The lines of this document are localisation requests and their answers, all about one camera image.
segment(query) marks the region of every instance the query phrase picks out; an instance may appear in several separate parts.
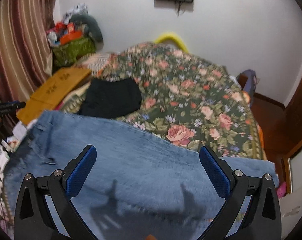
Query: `blue gripper pad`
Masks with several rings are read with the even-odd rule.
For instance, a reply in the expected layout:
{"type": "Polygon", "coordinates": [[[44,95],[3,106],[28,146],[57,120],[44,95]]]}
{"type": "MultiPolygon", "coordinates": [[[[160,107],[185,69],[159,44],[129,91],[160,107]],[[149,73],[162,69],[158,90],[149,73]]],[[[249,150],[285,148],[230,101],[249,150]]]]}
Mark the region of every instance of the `blue gripper pad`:
{"type": "Polygon", "coordinates": [[[97,151],[95,147],[87,145],[76,159],[68,163],[63,170],[65,174],[62,177],[62,185],[67,198],[72,198],[79,194],[96,159],[97,151]]]}
{"type": "Polygon", "coordinates": [[[208,146],[200,149],[199,157],[219,197],[228,199],[235,184],[231,167],[208,146]]]}

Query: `floral bedspread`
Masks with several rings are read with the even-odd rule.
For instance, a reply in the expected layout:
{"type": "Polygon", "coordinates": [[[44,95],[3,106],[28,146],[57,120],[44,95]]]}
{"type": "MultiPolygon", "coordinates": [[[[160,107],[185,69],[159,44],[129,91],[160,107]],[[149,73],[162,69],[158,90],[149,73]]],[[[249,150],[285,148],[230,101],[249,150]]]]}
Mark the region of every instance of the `floral bedspread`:
{"type": "Polygon", "coordinates": [[[257,125],[224,66],[162,44],[144,43],[114,56],[100,78],[132,77],[140,110],[118,118],[174,145],[219,156],[260,159],[257,125]]]}

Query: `light blue denim fabric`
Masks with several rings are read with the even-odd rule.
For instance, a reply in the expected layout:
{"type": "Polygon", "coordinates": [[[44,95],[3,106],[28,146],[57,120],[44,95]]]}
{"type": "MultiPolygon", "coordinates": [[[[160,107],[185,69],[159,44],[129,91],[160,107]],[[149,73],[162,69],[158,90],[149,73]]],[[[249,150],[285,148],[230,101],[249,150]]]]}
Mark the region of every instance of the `light blue denim fabric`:
{"type": "MultiPolygon", "coordinates": [[[[97,160],[79,195],[72,198],[88,227],[100,239],[197,239],[224,203],[203,169],[197,152],[186,150],[126,123],[46,111],[5,169],[5,189],[15,210],[23,177],[63,169],[87,144],[97,160]]],[[[272,175],[274,164],[223,158],[247,176],[272,175]]],[[[245,213],[248,199],[242,207],[245,213]]],[[[49,203],[60,232],[65,232],[49,203]]],[[[239,221],[233,225],[234,233],[239,221]]]]}

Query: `yellow arch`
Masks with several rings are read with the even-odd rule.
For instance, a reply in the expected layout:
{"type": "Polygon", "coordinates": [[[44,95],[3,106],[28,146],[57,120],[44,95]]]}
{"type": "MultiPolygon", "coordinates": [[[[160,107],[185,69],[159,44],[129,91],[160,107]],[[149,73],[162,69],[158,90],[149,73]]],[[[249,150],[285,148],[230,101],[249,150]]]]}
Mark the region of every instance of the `yellow arch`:
{"type": "Polygon", "coordinates": [[[182,41],[182,39],[176,35],[175,33],[163,33],[161,34],[154,42],[155,43],[162,43],[167,40],[172,40],[176,43],[176,45],[179,47],[179,49],[183,50],[184,52],[188,53],[189,50],[182,41]]]}

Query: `silver screw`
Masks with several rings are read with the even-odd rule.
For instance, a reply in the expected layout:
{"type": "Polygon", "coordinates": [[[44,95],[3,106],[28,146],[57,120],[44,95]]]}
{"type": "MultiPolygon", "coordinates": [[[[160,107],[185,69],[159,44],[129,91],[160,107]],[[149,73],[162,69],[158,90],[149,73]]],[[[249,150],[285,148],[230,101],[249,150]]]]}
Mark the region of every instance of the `silver screw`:
{"type": "Polygon", "coordinates": [[[53,175],[54,176],[60,176],[62,174],[62,170],[55,170],[54,172],[53,172],[53,175]]]}
{"type": "Polygon", "coordinates": [[[26,176],[24,176],[24,179],[26,179],[26,180],[31,179],[31,174],[28,173],[26,176]]]}
{"type": "Polygon", "coordinates": [[[272,176],[269,175],[269,174],[265,174],[265,178],[266,178],[267,180],[271,180],[271,179],[272,179],[272,176]]]}
{"type": "Polygon", "coordinates": [[[240,170],[236,170],[236,171],[234,171],[234,174],[238,177],[241,177],[243,175],[243,172],[240,170]]]}

